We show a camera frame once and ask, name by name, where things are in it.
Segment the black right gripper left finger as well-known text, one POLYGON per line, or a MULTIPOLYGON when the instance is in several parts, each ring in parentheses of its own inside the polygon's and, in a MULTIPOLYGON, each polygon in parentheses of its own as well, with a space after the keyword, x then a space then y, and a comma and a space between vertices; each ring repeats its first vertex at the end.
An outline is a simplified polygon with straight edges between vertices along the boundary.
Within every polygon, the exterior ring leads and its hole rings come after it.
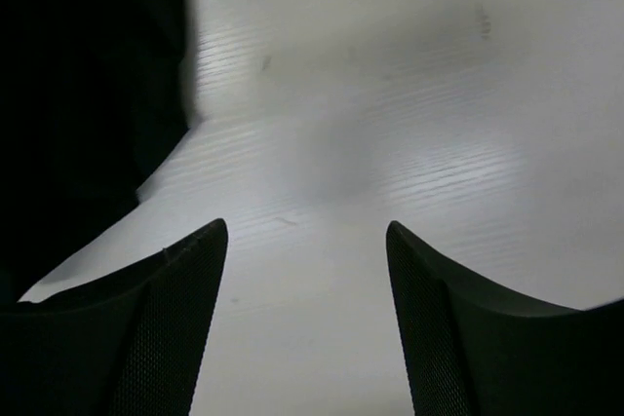
POLYGON ((1 309, 5 415, 186 415, 221 282, 217 219, 116 272, 1 309))

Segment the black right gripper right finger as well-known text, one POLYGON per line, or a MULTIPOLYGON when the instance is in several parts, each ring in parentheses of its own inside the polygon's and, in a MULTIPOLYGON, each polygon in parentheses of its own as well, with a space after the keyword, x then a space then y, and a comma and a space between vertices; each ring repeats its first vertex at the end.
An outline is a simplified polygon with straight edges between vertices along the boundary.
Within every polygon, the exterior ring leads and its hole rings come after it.
POLYGON ((399 222, 386 252, 418 415, 619 415, 623 304, 587 310, 498 284, 399 222))

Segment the black skirt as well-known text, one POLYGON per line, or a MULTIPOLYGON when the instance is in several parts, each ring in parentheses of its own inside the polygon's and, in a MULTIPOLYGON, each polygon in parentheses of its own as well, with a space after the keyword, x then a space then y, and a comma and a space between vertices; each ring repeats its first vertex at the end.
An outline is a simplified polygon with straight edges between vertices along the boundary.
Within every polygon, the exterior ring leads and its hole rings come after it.
POLYGON ((187 0, 1 0, 1 300, 138 204, 189 128, 187 0))

